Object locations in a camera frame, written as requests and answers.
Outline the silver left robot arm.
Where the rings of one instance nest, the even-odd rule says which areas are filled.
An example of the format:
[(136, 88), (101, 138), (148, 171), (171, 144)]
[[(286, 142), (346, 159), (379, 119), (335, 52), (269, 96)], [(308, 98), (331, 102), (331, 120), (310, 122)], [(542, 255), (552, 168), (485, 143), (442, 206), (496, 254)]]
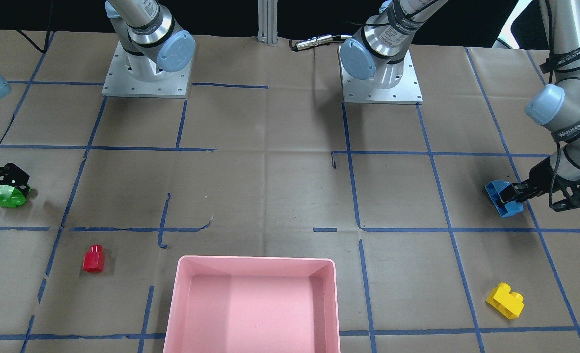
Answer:
[[(387, 90), (405, 78), (404, 56), (414, 35), (443, 6), (443, 0), (389, 0), (380, 13), (360, 25), (339, 47), (343, 78), (366, 86), (365, 96)], [(549, 45), (548, 58), (538, 68), (521, 68), (514, 59), (521, 49), (491, 49), (494, 58), (483, 65), (500, 85), (492, 89), (507, 98), (533, 93), (524, 112), (546, 129), (555, 152), (543, 159), (521, 182), (496, 180), (485, 187), (502, 217), (521, 212), (528, 199), (561, 192), (548, 200), (556, 212), (580, 209), (580, 0), (542, 0), (541, 15)]]

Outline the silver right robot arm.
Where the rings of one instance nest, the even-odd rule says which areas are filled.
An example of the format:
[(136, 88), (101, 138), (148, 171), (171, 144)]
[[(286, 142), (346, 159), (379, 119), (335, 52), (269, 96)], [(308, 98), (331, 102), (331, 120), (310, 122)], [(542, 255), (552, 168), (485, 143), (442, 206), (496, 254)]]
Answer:
[[(119, 38), (102, 95), (116, 98), (183, 98), (190, 83), (196, 42), (157, 0), (106, 0), (106, 15)], [(11, 92), (0, 74), (0, 100)], [(29, 174), (0, 166), (0, 185), (28, 195)]]

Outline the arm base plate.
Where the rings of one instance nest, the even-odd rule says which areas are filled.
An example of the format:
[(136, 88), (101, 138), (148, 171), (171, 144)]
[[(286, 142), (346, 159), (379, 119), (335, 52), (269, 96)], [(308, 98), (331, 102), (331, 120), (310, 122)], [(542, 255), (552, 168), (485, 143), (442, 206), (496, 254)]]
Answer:
[(424, 102), (409, 51), (402, 62), (377, 70), (375, 76), (367, 80), (354, 78), (341, 63), (339, 67), (345, 103), (418, 105)]
[(117, 43), (101, 93), (119, 98), (185, 99), (192, 67), (193, 60), (177, 72), (166, 72), (146, 56), (130, 54)]

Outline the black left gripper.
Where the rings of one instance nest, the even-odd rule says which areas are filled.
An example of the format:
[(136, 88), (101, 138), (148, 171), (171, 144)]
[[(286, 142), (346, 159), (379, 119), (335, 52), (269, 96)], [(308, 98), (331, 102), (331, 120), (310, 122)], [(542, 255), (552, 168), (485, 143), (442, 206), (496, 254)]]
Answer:
[[(560, 191), (563, 199), (552, 202), (551, 195)], [(568, 180), (555, 172), (546, 158), (529, 172), (529, 183), (510, 183), (499, 192), (499, 203), (522, 203), (528, 199), (548, 195), (548, 206), (555, 212), (580, 209), (580, 178)]]

